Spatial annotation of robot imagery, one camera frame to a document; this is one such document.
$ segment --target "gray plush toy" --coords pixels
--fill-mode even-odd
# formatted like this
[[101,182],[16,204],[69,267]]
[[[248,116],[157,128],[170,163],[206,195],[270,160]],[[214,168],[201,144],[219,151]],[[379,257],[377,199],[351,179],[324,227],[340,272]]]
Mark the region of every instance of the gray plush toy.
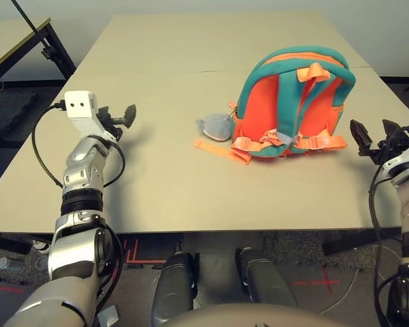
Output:
[[226,141],[232,135],[232,123],[228,114],[209,114],[196,122],[203,134],[213,140]]

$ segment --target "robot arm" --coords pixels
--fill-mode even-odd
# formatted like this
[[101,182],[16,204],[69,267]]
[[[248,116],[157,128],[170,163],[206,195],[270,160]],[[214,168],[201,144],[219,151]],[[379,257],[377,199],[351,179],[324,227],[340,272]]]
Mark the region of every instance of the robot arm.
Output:
[[50,281],[25,301],[6,326],[92,326],[109,295],[102,291],[103,284],[113,275],[118,279],[121,272],[115,271],[116,262],[122,265],[121,244],[104,221],[103,169],[112,144],[122,134],[112,121],[129,127],[136,109],[130,106],[125,118],[116,120],[104,110],[99,119],[95,96],[87,91],[65,93],[65,104],[83,139],[67,159],[61,216],[48,258]]
[[370,150],[372,142],[366,129],[356,121],[350,124],[359,155],[369,155],[375,164],[382,165],[379,176],[391,178],[402,205],[402,259],[389,289],[387,319],[392,326],[409,326],[409,138],[403,131],[409,132],[409,126],[400,129],[384,121],[384,127],[389,139],[380,142],[378,150]]

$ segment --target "white wall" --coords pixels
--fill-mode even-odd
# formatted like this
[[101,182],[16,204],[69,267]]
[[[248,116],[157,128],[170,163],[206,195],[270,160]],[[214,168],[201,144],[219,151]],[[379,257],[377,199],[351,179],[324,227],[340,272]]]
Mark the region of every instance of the white wall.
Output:
[[[29,16],[50,16],[79,64],[113,14],[317,9],[381,76],[409,76],[409,0],[19,0]],[[18,18],[0,0],[0,20]],[[29,53],[5,80],[61,78],[56,66]]]

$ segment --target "floor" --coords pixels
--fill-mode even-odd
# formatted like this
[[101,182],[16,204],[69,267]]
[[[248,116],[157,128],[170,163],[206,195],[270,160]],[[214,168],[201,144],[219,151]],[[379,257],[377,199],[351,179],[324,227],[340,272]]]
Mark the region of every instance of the floor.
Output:
[[[391,89],[409,107],[408,85],[390,84]],[[30,113],[8,136],[12,140],[24,140],[34,118],[54,99],[59,87],[25,89],[35,91],[39,99]],[[0,176],[16,149],[0,149]],[[357,249],[332,258],[324,257],[322,240],[337,237],[337,232],[227,232],[190,233],[183,235],[183,250],[200,253],[200,280],[194,308],[225,302],[248,302],[241,291],[234,265],[237,247],[256,247],[270,257],[279,267],[297,298],[300,308],[319,313],[348,295],[325,316],[349,326],[378,326],[372,294],[372,247]],[[388,277],[397,269],[400,248],[393,241],[385,242],[380,272]],[[7,256],[24,264],[20,271],[0,270],[0,326],[15,312],[21,302],[47,279],[46,269],[37,268],[41,255],[32,251],[22,256],[0,251],[0,258]],[[117,326],[150,326],[153,294],[160,270],[152,266],[136,268],[129,265],[123,270],[119,284],[108,305],[116,305],[120,315]]]

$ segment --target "backpack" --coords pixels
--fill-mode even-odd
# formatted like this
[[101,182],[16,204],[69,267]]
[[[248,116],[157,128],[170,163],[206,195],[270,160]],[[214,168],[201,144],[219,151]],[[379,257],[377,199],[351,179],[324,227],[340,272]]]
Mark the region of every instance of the backpack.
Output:
[[333,151],[333,136],[356,78],[337,51],[295,46],[271,53],[248,76],[232,114],[229,149],[196,140],[194,146],[248,164],[253,157]]

